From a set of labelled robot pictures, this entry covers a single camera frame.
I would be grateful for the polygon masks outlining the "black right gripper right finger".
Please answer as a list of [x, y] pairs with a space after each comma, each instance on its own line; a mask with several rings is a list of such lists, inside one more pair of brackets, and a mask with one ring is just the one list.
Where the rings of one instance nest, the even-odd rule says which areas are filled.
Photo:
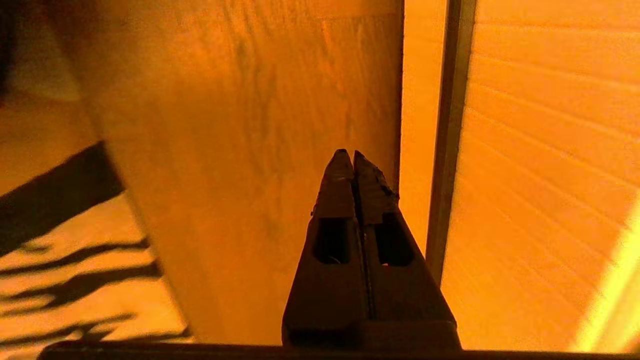
[[374, 349], [459, 349], [457, 322], [382, 171], [356, 151], [354, 195], [368, 305], [363, 341]]

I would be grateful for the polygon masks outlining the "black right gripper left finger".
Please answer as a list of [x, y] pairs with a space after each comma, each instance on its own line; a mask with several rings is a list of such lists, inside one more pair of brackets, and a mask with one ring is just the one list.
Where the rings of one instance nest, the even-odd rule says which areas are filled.
[[354, 194], [355, 170], [338, 149], [322, 174], [282, 316], [287, 347], [352, 347], [370, 314]]

